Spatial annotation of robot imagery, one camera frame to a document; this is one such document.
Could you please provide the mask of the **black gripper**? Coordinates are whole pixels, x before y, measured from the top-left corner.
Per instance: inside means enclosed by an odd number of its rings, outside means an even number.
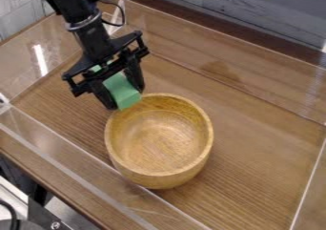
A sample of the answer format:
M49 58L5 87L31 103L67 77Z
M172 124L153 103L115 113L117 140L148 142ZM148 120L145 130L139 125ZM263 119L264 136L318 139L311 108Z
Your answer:
M81 24L68 24L83 54L73 66L63 73L75 96L93 93L96 99L108 110L116 110L117 104L108 89L99 80L124 72L132 87L141 92L145 88L141 58L149 54L143 41L143 33L132 31L127 35L112 38L104 29L101 19Z

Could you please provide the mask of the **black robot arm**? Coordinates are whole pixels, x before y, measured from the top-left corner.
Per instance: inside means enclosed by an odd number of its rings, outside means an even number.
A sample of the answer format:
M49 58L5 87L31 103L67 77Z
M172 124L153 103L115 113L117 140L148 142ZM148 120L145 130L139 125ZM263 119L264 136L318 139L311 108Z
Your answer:
M133 31L117 38L109 36L97 2L109 0L45 0L63 16L83 55L61 78L73 95L91 93L109 110L123 110L141 99L145 88L140 68L149 54L143 33Z

